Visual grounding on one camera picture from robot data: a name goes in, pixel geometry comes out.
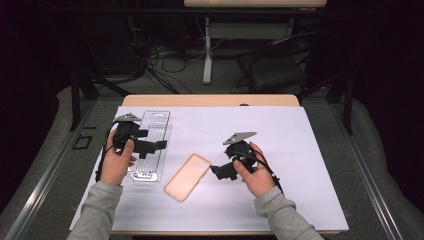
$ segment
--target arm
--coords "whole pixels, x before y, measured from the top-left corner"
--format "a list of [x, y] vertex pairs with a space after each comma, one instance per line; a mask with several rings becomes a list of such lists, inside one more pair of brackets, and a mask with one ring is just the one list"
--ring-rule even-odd
[[255, 199], [256, 213], [268, 218], [271, 231], [278, 239], [322, 239], [297, 211], [293, 201], [287, 200], [277, 187]]
[[[253, 143], [249, 145], [255, 151], [256, 158], [265, 162], [261, 149]], [[256, 197], [256, 213], [268, 218], [271, 231], [278, 239], [322, 239], [314, 226], [296, 212], [295, 203], [287, 200], [275, 186], [271, 174], [262, 164], [258, 164], [253, 174], [237, 160], [234, 161], [234, 168]]]
[[68, 239], [109, 239], [122, 187], [101, 181], [91, 186]]
[[81, 216], [75, 224], [68, 239], [109, 239], [115, 209], [121, 198], [122, 179], [128, 167], [134, 164], [131, 156], [134, 142], [128, 140], [121, 155], [113, 147], [115, 131], [109, 134], [100, 181], [91, 186], [87, 200], [81, 207]]

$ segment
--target floor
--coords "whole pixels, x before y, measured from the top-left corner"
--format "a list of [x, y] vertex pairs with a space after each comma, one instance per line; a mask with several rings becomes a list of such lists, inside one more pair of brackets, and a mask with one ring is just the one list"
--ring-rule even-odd
[[[166, 81], [187, 94], [225, 94], [240, 77], [234, 60], [219, 57], [214, 60], [210, 85], [201, 81], [203, 61], [169, 58], [159, 60], [152, 68], [172, 76]], [[119, 86], [138, 94], [170, 94], [151, 74]], [[69, 234], [70, 221], [100, 151], [108, 121], [123, 99], [102, 85], [96, 87], [100, 98], [82, 100], [82, 122], [74, 132], [69, 132], [72, 121], [70, 89], [58, 94], [59, 112], [45, 144], [0, 216], [0, 238], [64, 239]], [[327, 104], [325, 92], [326, 89], [322, 89], [310, 95], [303, 107], [350, 226], [350, 231], [330, 239], [403, 239], [402, 235], [407, 236], [405, 239], [409, 236], [418, 236], [410, 239], [423, 239], [419, 238], [423, 235], [414, 231], [417, 222], [422, 226], [420, 214], [402, 197], [385, 171], [384, 151], [366, 108], [354, 102], [354, 135], [348, 135], [341, 126], [341, 106]], [[75, 148], [80, 136], [92, 137], [85, 150]], [[132, 239], [132, 236], [118, 235], [111, 239]]]

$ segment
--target chair leg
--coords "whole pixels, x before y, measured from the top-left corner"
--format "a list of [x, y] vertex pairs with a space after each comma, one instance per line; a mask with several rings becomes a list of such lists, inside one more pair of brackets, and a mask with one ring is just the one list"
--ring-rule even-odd
[[240, 83], [241, 83], [241, 81], [243, 81], [243, 79], [244, 79], [244, 75], [243, 76], [241, 76], [241, 78], [236, 82], [236, 84], [234, 85], [234, 87], [231, 89], [231, 91], [229, 92], [229, 94], [232, 94], [233, 92], [234, 92], [234, 90], [236, 90], [236, 88], [238, 88], [239, 87], [239, 85], [240, 85]]

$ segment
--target white tabletop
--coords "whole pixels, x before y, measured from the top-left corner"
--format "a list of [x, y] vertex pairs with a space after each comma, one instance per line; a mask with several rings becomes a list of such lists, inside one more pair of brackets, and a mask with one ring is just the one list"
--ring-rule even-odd
[[[256, 131], [247, 139], [258, 144], [288, 199], [320, 232], [348, 230], [348, 225], [302, 107], [120, 107], [116, 116], [146, 110], [171, 112], [172, 132], [160, 182], [124, 178], [124, 193], [112, 228], [130, 234], [269, 233], [255, 213], [252, 194], [239, 179], [218, 180], [208, 171], [184, 202], [164, 192], [165, 184], [192, 153], [221, 166], [229, 162], [223, 141], [234, 132]], [[90, 178], [89, 187], [94, 184]], [[79, 218], [80, 208], [71, 229]]]

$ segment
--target desk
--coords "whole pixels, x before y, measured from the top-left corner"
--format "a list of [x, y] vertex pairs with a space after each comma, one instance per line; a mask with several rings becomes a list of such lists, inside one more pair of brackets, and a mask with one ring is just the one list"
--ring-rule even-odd
[[[128, 96], [117, 116], [168, 110], [173, 127], [162, 180], [140, 183], [129, 176], [124, 178], [124, 193], [112, 232], [131, 235], [269, 234], [267, 220], [256, 215], [254, 197], [240, 179], [218, 180], [208, 171], [182, 203], [163, 190], [193, 152], [209, 159], [213, 165], [227, 163], [222, 142], [240, 131], [258, 132], [251, 140], [264, 150], [271, 168], [281, 178], [286, 196], [296, 202], [297, 210], [318, 231], [348, 230], [308, 118], [294, 99], [294, 96], [284, 95]], [[238, 107], [242, 103], [251, 106]], [[82, 202], [94, 184], [94, 170]]]
[[[186, 7], [196, 8], [302, 8], [325, 7], [327, 0], [184, 0]], [[206, 17], [205, 23], [205, 68], [203, 83], [211, 83], [212, 54], [211, 38], [238, 38], [238, 39], [279, 39], [291, 34], [291, 24], [214, 24]]]

